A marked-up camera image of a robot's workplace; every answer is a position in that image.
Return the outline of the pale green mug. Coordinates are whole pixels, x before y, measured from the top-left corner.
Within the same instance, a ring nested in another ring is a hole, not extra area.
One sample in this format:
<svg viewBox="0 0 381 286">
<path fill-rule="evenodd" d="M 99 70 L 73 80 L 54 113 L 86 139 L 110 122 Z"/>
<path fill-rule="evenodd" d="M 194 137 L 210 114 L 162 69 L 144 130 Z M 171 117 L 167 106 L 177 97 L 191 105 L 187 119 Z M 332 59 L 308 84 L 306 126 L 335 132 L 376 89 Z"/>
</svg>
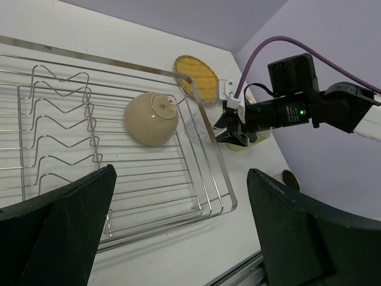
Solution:
<svg viewBox="0 0 381 286">
<path fill-rule="evenodd" d="M 267 138 L 270 138 L 271 135 L 272 135 L 272 132 L 270 130 L 261 131 L 261 132 L 256 133 L 257 138 L 254 142 L 252 142 L 250 140 L 248 141 L 247 146 L 240 146 L 240 145 L 230 144 L 230 143 L 227 143 L 226 145 L 231 151 L 240 152 L 240 151 L 244 151 L 247 148 L 250 148 L 256 144 L 259 144 L 260 142 L 266 140 Z"/>
</svg>

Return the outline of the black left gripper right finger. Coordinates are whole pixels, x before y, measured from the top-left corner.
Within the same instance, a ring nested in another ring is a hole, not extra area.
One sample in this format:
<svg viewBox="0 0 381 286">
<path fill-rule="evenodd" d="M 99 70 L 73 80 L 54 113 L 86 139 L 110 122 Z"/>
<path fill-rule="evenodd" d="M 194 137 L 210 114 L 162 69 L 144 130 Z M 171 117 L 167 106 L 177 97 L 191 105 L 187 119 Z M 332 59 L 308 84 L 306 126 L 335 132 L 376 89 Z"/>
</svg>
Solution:
<svg viewBox="0 0 381 286">
<path fill-rule="evenodd" d="M 329 206 L 258 169 L 246 182 L 268 285 L 380 285 L 380 221 Z"/>
</svg>

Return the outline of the beige ceramic bowl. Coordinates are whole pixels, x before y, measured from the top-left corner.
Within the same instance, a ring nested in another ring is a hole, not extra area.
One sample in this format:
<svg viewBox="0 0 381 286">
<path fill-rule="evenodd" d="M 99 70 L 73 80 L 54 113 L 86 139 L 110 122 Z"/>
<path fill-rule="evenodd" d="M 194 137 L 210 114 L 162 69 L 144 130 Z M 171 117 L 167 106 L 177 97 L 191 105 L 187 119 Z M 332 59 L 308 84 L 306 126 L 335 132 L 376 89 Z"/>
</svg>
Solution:
<svg viewBox="0 0 381 286">
<path fill-rule="evenodd" d="M 146 92 L 126 105 L 124 122 L 135 140 L 158 147 L 164 145 L 175 133 L 179 114 L 169 96 Z"/>
</svg>

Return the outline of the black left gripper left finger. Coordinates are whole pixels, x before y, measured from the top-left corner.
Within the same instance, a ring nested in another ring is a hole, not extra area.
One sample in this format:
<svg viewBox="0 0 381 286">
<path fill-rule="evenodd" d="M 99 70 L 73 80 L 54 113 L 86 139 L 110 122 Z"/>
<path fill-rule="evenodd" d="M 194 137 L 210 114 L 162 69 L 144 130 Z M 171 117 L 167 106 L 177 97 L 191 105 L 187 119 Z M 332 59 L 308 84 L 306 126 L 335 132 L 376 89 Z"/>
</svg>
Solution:
<svg viewBox="0 0 381 286">
<path fill-rule="evenodd" d="M 1 285 L 87 285 L 114 193 L 109 164 L 1 209 Z"/>
</svg>

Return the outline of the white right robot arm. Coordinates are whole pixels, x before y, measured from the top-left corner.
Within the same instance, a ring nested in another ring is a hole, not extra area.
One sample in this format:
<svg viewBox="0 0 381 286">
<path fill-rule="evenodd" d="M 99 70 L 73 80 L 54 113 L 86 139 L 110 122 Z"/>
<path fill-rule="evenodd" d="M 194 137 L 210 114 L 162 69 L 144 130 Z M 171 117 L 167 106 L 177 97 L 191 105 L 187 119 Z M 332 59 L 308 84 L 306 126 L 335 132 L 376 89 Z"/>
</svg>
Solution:
<svg viewBox="0 0 381 286">
<path fill-rule="evenodd" d="M 271 89 L 258 84 L 272 99 L 249 103 L 246 92 L 235 96 L 238 84 L 221 80 L 215 94 L 223 112 L 214 124 L 222 132 L 217 142 L 247 147 L 258 132 L 312 123 L 327 123 L 346 133 L 380 140 L 380 101 L 376 93 L 348 82 L 321 91 L 311 54 L 305 53 L 269 64 Z"/>
</svg>

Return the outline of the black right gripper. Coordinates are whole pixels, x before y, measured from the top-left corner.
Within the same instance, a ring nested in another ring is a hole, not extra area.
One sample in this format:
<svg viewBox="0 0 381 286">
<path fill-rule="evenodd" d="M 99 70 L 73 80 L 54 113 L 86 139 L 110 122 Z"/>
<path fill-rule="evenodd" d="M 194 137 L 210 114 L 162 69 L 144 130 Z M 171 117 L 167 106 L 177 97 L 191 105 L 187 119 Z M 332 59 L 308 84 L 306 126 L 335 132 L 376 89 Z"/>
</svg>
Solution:
<svg viewBox="0 0 381 286">
<path fill-rule="evenodd" d="M 223 103 L 221 117 L 214 124 L 217 129 L 224 129 L 216 135 L 217 142 L 247 146 L 248 141 L 254 142 L 256 133 L 280 127 L 276 112 L 262 104 L 250 104 L 245 106 L 245 121 L 241 121 L 238 111 L 227 107 Z"/>
</svg>

